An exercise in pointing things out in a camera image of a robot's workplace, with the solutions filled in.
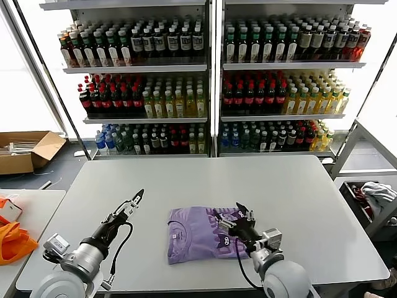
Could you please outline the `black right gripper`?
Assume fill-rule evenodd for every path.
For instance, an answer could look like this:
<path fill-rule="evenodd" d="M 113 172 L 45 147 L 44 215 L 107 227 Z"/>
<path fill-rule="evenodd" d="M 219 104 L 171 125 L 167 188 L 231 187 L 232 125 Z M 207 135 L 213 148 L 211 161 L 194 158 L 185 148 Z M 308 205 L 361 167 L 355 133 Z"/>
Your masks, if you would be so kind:
<path fill-rule="evenodd" d="M 243 243 L 260 240 L 261 236 L 255 229 L 256 220 L 254 218 L 254 212 L 238 202 L 236 206 L 241 218 L 233 222 L 226 219 L 219 219 L 218 228 L 228 232 L 229 236 L 237 237 Z"/>

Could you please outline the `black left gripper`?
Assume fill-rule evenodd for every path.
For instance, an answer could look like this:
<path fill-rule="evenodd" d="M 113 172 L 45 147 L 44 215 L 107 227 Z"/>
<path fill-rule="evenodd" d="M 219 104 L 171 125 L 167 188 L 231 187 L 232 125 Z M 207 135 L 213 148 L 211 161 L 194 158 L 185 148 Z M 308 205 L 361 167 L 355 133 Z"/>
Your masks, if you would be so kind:
<path fill-rule="evenodd" d="M 89 244 L 96 248 L 108 248 L 117 236 L 119 227 L 124 225 L 128 217 L 139 208 L 144 193 L 145 190 L 141 189 L 132 199 L 121 203 L 111 215 L 101 222 L 96 231 L 89 237 Z"/>

